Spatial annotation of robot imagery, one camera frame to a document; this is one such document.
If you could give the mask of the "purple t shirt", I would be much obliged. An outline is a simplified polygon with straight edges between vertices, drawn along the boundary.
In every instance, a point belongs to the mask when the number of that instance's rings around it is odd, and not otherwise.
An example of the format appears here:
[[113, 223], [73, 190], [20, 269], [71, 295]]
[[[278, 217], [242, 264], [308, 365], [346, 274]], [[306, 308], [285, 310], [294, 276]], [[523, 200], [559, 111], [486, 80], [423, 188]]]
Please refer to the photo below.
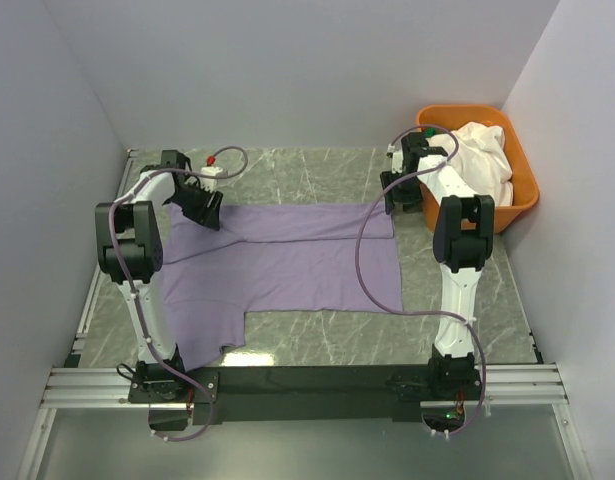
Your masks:
[[392, 218], [361, 204], [227, 205], [220, 230], [177, 206], [159, 288], [188, 370], [245, 344], [249, 312], [403, 307]]

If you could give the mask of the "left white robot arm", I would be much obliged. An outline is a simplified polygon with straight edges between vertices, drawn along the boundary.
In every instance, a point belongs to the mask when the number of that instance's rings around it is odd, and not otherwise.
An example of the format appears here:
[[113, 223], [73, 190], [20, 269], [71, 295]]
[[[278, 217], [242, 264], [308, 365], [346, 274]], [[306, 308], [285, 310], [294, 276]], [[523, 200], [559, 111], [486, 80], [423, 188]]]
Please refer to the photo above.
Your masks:
[[201, 227], [219, 229], [223, 194], [218, 180], [228, 176], [211, 155], [200, 171], [177, 150], [165, 150], [156, 165], [141, 171], [136, 183], [118, 199], [95, 208], [99, 268], [125, 300], [138, 341], [138, 361], [116, 366], [130, 382], [130, 399], [138, 403], [191, 402], [200, 393], [211, 404], [212, 387], [201, 387], [185, 371], [178, 344], [164, 319], [158, 274], [164, 249], [156, 210], [168, 204]]

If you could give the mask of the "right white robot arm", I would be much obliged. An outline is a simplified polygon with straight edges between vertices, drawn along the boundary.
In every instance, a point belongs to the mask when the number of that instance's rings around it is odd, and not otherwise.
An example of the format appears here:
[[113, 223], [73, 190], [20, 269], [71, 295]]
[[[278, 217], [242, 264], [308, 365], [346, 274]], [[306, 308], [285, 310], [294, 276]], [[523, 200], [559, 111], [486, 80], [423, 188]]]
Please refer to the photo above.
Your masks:
[[476, 370], [475, 297], [486, 261], [493, 250], [494, 200], [477, 193], [450, 166], [459, 142], [432, 146], [427, 135], [435, 127], [412, 129], [389, 144], [391, 168], [380, 174], [385, 213], [398, 205], [410, 210], [430, 193], [439, 210], [432, 250], [441, 272], [440, 322], [428, 362], [425, 389], [434, 398], [460, 398], [481, 386]]

